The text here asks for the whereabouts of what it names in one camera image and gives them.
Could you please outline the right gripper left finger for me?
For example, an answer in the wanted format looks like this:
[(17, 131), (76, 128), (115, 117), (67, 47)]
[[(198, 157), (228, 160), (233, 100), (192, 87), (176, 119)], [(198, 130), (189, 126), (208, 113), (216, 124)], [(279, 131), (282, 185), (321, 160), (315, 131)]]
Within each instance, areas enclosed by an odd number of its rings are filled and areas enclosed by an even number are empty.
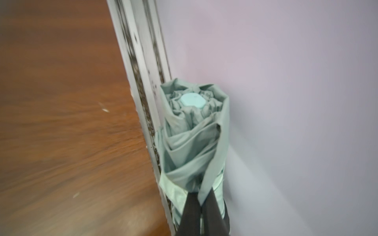
[(200, 236), (201, 205), (197, 193), (189, 193), (175, 236)]

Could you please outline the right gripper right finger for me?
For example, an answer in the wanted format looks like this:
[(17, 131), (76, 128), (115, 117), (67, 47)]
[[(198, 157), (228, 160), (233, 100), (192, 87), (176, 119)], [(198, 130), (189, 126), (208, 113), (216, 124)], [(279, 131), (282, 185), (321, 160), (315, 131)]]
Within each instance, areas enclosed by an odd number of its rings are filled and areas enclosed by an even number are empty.
[(222, 199), (224, 206), (224, 215), (222, 215), (216, 195), (212, 189), (204, 204), (202, 205), (203, 227), (205, 236), (229, 236), (230, 235), (230, 219), (227, 206)]

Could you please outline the mint green umbrella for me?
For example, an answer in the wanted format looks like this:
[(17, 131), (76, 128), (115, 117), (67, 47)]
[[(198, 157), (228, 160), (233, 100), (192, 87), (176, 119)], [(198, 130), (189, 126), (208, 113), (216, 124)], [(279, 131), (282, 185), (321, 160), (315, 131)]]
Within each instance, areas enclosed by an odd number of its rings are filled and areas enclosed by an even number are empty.
[[(159, 185), (172, 204), (176, 231), (189, 193), (204, 204), (213, 189), (224, 215), (223, 173), (229, 145), (229, 96), (217, 85), (179, 79), (160, 87), (163, 122), (155, 144)], [(200, 235), (204, 236), (203, 215)]]

